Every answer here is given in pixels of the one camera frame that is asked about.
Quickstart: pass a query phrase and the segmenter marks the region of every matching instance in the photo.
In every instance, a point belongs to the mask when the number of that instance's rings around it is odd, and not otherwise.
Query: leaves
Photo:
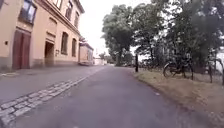
[[[132,44],[132,8],[125,5],[114,6],[112,12],[103,20],[103,38],[111,56],[117,56],[120,65],[123,50],[129,51]]]

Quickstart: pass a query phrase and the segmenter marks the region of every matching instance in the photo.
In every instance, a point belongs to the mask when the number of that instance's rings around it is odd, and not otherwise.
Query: pole
[[[135,55],[135,72],[138,72],[138,54]]]

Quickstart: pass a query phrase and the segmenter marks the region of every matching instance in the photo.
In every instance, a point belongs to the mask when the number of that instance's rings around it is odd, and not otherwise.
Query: road
[[[128,68],[106,67],[16,119],[10,128],[212,128]]]

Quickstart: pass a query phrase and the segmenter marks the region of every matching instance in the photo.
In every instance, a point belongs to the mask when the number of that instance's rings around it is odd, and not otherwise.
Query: distant building
[[[79,0],[0,1],[0,68],[78,63]]]
[[[101,59],[100,57],[94,57],[94,64],[95,65],[104,65],[105,61]]]
[[[88,43],[79,44],[79,64],[93,65],[93,48]]]

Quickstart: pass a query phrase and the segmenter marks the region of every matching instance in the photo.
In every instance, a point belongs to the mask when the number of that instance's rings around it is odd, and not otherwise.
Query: cobblestone strip
[[[67,89],[75,86],[77,82],[66,81],[58,84],[54,84],[44,90],[40,90],[13,101],[4,103],[0,106],[0,118],[7,125],[11,121],[15,120],[16,117],[25,114],[38,105],[56,97]]]

